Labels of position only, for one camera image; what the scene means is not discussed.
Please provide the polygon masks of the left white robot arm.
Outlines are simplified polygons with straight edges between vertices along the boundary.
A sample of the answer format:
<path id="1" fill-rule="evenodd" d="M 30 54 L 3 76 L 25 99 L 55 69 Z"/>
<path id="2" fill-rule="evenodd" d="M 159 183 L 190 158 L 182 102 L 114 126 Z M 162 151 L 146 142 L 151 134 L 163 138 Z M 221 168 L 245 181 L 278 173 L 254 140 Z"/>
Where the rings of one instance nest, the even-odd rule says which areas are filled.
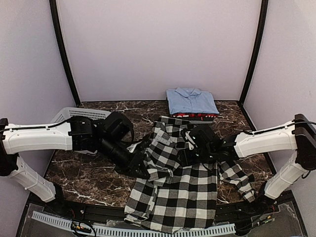
<path id="1" fill-rule="evenodd" d="M 0 175 L 15 180 L 39 197 L 59 215 L 66 215 L 70 205 L 62 188 L 41 177 L 20 156 L 21 152 L 64 150 L 86 154 L 101 153 L 116 166 L 117 172 L 136 178 L 149 178 L 144 164 L 148 142 L 124 141 L 134 135 L 132 122 L 123 114 L 111 112 L 104 118 L 75 115 L 64 121 L 40 125 L 16 125 L 0 120 Z"/>

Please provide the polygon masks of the black white plaid shirt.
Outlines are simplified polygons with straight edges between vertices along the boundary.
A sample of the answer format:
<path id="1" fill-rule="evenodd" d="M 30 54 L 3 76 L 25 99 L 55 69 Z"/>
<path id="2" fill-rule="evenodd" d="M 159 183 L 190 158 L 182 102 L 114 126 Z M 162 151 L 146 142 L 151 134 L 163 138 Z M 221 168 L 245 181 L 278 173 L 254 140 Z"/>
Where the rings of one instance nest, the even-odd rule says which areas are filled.
<path id="1" fill-rule="evenodd" d="M 182 132 L 193 127 L 166 116 L 154 122 L 145 151 L 150 178 L 136 180 L 124 208 L 126 222 L 169 234 L 209 228 L 215 219 L 219 180 L 235 185 L 246 201 L 255 200 L 252 176 L 234 161 L 187 167 L 178 162 L 180 152 L 189 146 Z"/>

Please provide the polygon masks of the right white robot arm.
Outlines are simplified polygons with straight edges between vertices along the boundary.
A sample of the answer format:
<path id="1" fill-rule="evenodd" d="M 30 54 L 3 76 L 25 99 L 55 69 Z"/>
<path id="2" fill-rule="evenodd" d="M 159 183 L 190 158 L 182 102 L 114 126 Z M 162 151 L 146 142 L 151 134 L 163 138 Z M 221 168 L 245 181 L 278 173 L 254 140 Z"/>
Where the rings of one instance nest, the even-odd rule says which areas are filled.
<path id="1" fill-rule="evenodd" d="M 293 150 L 288 162 L 269 179 L 260 197 L 253 201 L 252 210 L 263 214 L 271 200 L 316 168 L 316 124 L 303 114 L 285 124 L 258 131 L 244 131 L 220 138 L 206 124 L 181 133 L 188 148 L 180 151 L 182 166 L 196 163 L 216 163 L 246 158 L 251 155 Z"/>

